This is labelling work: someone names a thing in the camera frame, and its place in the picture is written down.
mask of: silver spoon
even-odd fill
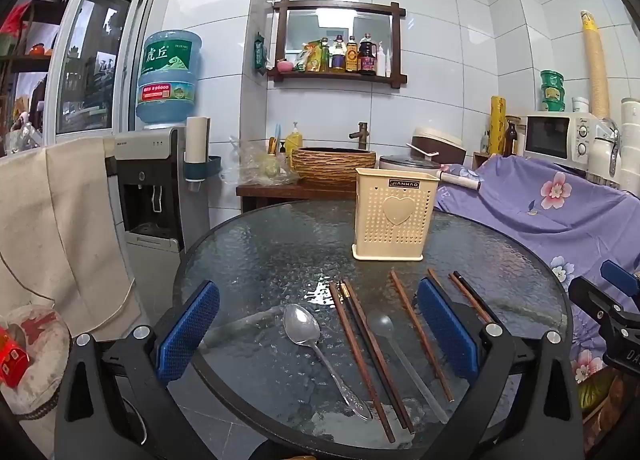
[[[369,328],[373,331],[374,334],[377,334],[381,337],[386,337],[393,348],[394,352],[398,356],[398,359],[404,366],[404,369],[407,371],[412,381],[418,387],[420,393],[427,400],[427,404],[438,418],[439,421],[443,424],[447,424],[449,422],[449,417],[447,413],[442,409],[442,406],[437,402],[436,398],[433,396],[433,393],[427,388],[427,385],[420,379],[418,372],[415,371],[413,365],[409,362],[404,352],[400,349],[398,343],[394,339],[394,323],[391,321],[391,318],[383,314],[382,312],[372,311],[369,312],[367,316],[367,324]]]
[[[320,339],[320,326],[316,318],[313,317],[308,310],[300,307],[300,305],[295,303],[287,305],[284,309],[284,331],[287,333],[289,339],[296,345],[313,348],[316,355],[318,355],[322,361],[322,364],[329,370],[347,406],[350,407],[357,416],[362,417],[364,420],[371,420],[371,411],[367,408],[367,405],[340,379],[334,367],[331,366],[331,363],[324,357],[320,348],[318,348],[317,343],[318,339]]]

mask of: paper cup stack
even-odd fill
[[[640,196],[640,101],[622,100],[620,189]]]

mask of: bronze faucet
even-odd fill
[[[350,139],[358,138],[358,149],[366,150],[367,149],[367,136],[369,132],[367,132],[367,124],[366,123],[358,123],[360,127],[360,131],[353,132],[349,134]]]

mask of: round glass table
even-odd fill
[[[415,427],[415,434],[401,428],[369,362],[395,443],[388,442],[375,411],[370,421],[353,414],[313,351],[287,338],[282,321],[286,304],[298,303],[316,317],[320,349],[344,382],[370,405],[328,289],[331,280],[350,280],[364,312],[375,309],[391,317],[402,351],[451,415],[468,383],[455,376],[418,316],[454,394],[455,401],[447,402],[390,283],[391,268],[410,299],[431,267],[452,300],[468,304],[447,278],[459,271],[511,334],[520,337],[540,338],[555,329],[567,339],[572,332],[569,301],[548,266],[520,244],[439,211],[433,212],[421,262],[355,260],[354,211],[353,201],[301,201],[251,211],[219,225],[183,259],[174,303],[187,300],[203,280],[219,287],[220,311],[192,362],[209,389],[264,436],[324,452],[329,458],[420,458],[444,426],[388,341],[378,339]],[[361,350],[370,361],[363,346]],[[518,380],[509,378],[490,426],[509,413]]]

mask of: sink basin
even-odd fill
[[[302,179],[327,184],[355,182],[357,167],[376,166],[375,151],[353,148],[299,148],[291,159]]]

